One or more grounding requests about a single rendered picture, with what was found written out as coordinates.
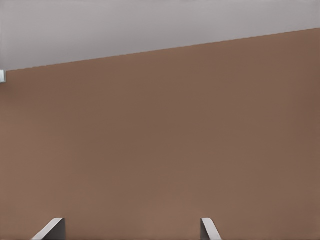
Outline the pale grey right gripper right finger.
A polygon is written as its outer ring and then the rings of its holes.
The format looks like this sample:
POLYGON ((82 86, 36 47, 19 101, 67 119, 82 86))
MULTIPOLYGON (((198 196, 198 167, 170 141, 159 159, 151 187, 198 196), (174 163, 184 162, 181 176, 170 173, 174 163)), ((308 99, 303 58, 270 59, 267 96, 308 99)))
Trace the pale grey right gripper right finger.
POLYGON ((200 219, 200 239, 201 240, 222 240, 222 237, 215 226, 213 220, 209 217, 200 219))

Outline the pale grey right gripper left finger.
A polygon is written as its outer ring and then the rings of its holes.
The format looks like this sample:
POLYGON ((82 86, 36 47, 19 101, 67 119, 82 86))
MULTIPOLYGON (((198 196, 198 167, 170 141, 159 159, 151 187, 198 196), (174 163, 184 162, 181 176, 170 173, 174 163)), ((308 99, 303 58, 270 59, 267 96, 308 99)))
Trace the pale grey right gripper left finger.
POLYGON ((66 240, 66 221, 64 218, 52 219, 31 240, 66 240))

